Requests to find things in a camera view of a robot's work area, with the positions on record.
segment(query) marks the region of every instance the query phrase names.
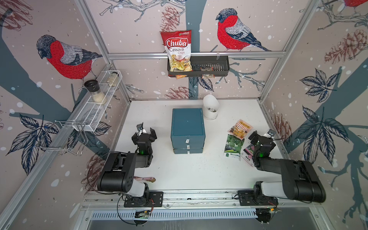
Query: pine cone drawing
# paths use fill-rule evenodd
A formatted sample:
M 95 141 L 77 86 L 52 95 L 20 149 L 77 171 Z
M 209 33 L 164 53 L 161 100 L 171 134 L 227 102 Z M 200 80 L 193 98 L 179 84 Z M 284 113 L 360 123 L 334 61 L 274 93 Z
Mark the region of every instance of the pine cone drawing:
M 166 98 L 169 99 L 183 99 L 183 98 L 189 98 L 189 89 L 184 86 L 179 86 L 177 88 L 170 88 L 170 91 L 168 91 L 167 94 L 165 94 Z
M 291 143 L 290 135 L 292 134 L 290 123 L 285 118 L 282 118 L 282 114 L 273 114 L 272 121 L 282 141 L 289 146 Z
M 342 38 L 336 46 L 325 54 L 325 63 L 331 61 L 332 64 L 340 61 L 345 62 L 346 59 L 354 59 L 362 50 L 368 47 L 367 33 L 361 29 L 348 33 Z
M 180 14 L 174 7 L 167 6 L 162 12 L 161 18 L 161 30 L 163 32 L 174 32 L 177 25 L 179 25 Z
M 105 165 L 105 160 L 100 158 L 97 154 L 93 155 L 90 158 L 90 160 L 87 162 L 87 171 L 85 172 L 86 177 L 83 178 L 83 180 L 81 181 L 81 184 L 83 184 L 83 189 L 87 190 L 84 194 L 84 197 L 87 196 L 87 193 L 89 191 L 93 191 L 93 189 L 89 186 L 88 181 L 93 188 L 96 188 L 98 177 L 100 176 L 101 170 L 104 165 Z
M 20 31 L 27 23 L 32 25 L 32 15 L 28 10 L 33 10 L 33 8 L 30 5 L 22 0 L 1 0 L 0 17 L 8 9 L 12 9 L 13 12 L 5 18 L 3 27 Z

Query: red bird illustration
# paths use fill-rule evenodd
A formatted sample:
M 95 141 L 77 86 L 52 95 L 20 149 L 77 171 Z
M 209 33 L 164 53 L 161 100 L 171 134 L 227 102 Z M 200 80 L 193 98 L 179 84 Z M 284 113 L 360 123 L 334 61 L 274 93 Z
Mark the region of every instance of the red bird illustration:
M 226 8 L 220 11 L 216 20 L 219 20 L 217 37 L 226 50 L 239 50 L 244 47 L 258 47 L 264 51 L 270 51 L 264 48 L 261 43 L 251 33 L 250 28 L 244 25 L 238 13 L 232 8 Z
M 339 1 L 339 0 L 332 0 L 332 1 L 326 2 L 325 5 L 331 4 L 331 3 L 336 2 L 336 1 Z M 365 3 L 365 2 L 367 2 L 368 0 L 342 0 L 342 1 L 344 1 L 345 6 L 338 14 L 341 14 L 341 12 L 347 6 L 348 7 L 354 7 L 354 14 L 359 14 L 360 12 L 356 11 L 356 7 L 363 4 L 363 3 Z
M 91 71 L 93 62 L 102 55 L 87 51 L 79 46 L 71 46 L 44 35 L 37 41 L 40 57 L 49 63 L 64 77 L 82 79 Z

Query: vent grille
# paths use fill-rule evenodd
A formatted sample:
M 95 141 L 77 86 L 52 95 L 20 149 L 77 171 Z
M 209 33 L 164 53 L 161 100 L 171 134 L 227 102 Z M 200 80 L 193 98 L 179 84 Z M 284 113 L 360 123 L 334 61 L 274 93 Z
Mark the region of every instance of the vent grille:
M 119 210 L 124 220 L 142 220 L 134 218 L 136 210 Z M 257 218 L 254 208 L 237 209 L 154 209 L 149 220 L 188 220 L 188 219 L 242 219 Z M 114 210 L 96 210 L 91 220 L 119 220 Z

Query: drawer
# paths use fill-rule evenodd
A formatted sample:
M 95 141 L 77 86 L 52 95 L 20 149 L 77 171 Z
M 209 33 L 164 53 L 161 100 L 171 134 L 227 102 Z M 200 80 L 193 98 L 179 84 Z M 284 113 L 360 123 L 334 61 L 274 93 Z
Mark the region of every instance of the drawer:
M 174 149 L 174 154 L 192 154 L 192 153 L 203 153 L 203 148 Z

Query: mounting plate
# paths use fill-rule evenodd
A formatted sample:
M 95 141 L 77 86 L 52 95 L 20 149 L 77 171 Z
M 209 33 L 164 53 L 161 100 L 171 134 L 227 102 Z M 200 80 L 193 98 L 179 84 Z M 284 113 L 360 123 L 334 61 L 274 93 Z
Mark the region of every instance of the mounting plate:
M 154 207 L 162 207 L 163 192 L 149 192 L 148 199 L 152 199 L 155 203 Z M 126 199 L 124 202 L 124 208 L 141 208 L 141 207 L 152 207 L 152 201 L 148 201 L 147 205 L 141 206 L 142 202 L 146 203 L 141 197 L 132 197 Z
M 279 204 L 276 197 L 259 195 L 255 198 L 253 190 L 239 190 L 238 194 L 240 206 L 271 205 L 269 202 L 276 206 Z

